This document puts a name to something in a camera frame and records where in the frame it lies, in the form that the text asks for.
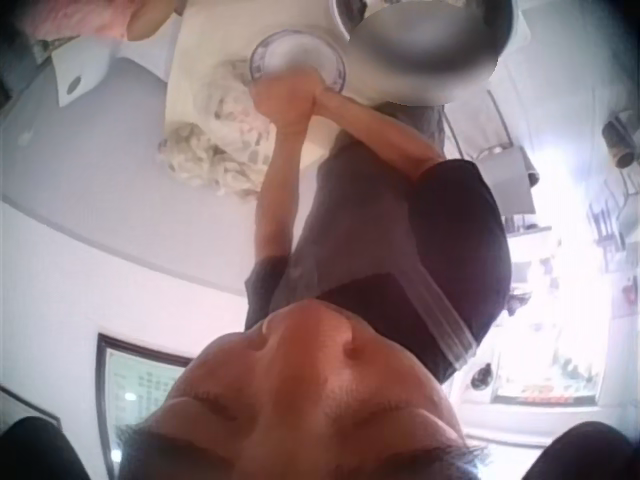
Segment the man's hand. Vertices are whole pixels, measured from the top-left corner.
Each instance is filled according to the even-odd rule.
[[[296,69],[258,80],[251,87],[251,97],[256,110],[273,122],[278,134],[305,135],[316,97],[325,88],[316,70]]]

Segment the bright light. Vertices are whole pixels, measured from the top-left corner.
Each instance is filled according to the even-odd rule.
[[[122,460],[122,450],[111,450],[111,460],[115,463],[120,463],[120,460]]]

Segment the man's nose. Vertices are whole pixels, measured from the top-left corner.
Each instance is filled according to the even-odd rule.
[[[294,421],[323,409],[349,384],[353,324],[317,301],[293,305],[269,318],[258,370],[271,414]]]

